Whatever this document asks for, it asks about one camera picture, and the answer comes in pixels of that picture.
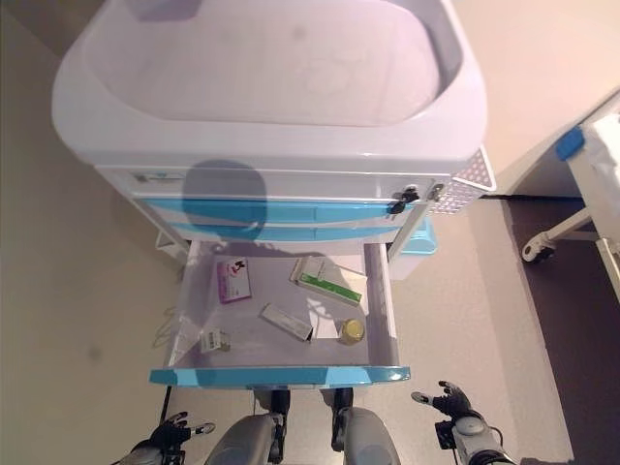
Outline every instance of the blue drawer trim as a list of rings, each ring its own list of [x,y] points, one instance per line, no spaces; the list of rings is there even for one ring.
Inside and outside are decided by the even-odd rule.
[[[352,388],[411,379],[408,366],[286,366],[151,370],[149,381],[185,388]]]
[[[241,223],[335,223],[389,214],[393,202],[146,199],[151,206]]]
[[[357,237],[367,237],[390,233],[398,227],[385,228],[286,228],[286,227],[263,227],[244,228],[242,226],[219,226],[219,225],[193,225],[189,223],[170,223],[174,228],[193,231],[196,233],[210,234],[228,239],[243,240],[282,240],[282,241],[313,241],[313,240],[339,240]]]

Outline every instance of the white plastic top tray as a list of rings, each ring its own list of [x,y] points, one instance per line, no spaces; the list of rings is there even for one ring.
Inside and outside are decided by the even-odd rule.
[[[451,174],[486,122],[449,0],[108,0],[52,111],[100,168]]]
[[[389,2],[134,1],[112,13],[86,60],[123,102],[164,119],[381,126],[439,90],[424,26]]]

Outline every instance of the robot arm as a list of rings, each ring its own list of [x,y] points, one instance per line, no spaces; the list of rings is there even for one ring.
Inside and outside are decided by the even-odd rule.
[[[493,436],[482,415],[472,410],[465,393],[456,385],[440,381],[444,388],[440,397],[413,392],[412,398],[450,417],[450,421],[435,423],[437,438],[442,449],[456,449],[463,465],[489,465],[515,462]]]
[[[200,434],[215,429],[213,423],[187,426],[187,412],[176,414],[160,424],[151,437],[140,441],[132,451],[123,457],[118,465],[182,465],[185,452],[181,444]]]

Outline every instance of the small bottle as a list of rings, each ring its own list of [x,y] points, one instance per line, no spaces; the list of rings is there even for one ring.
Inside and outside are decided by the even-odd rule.
[[[201,352],[203,354],[213,351],[228,352],[230,349],[231,337],[219,327],[201,331]]]
[[[346,320],[340,326],[340,340],[352,346],[361,341],[364,337],[364,325],[360,320]]]

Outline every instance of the open drawer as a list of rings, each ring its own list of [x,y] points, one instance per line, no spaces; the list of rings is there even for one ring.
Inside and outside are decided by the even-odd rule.
[[[342,388],[410,378],[399,366],[385,244],[356,241],[275,249],[253,243],[192,243],[178,301],[167,363],[151,371],[153,383],[200,388]],[[289,278],[299,257],[325,256],[366,274],[366,293],[358,307],[303,289]],[[216,264],[246,257],[252,296],[220,303]],[[310,342],[260,318],[273,303],[313,327]],[[341,322],[365,325],[354,345],[338,337]],[[218,327],[230,335],[228,352],[201,351],[201,331]]]

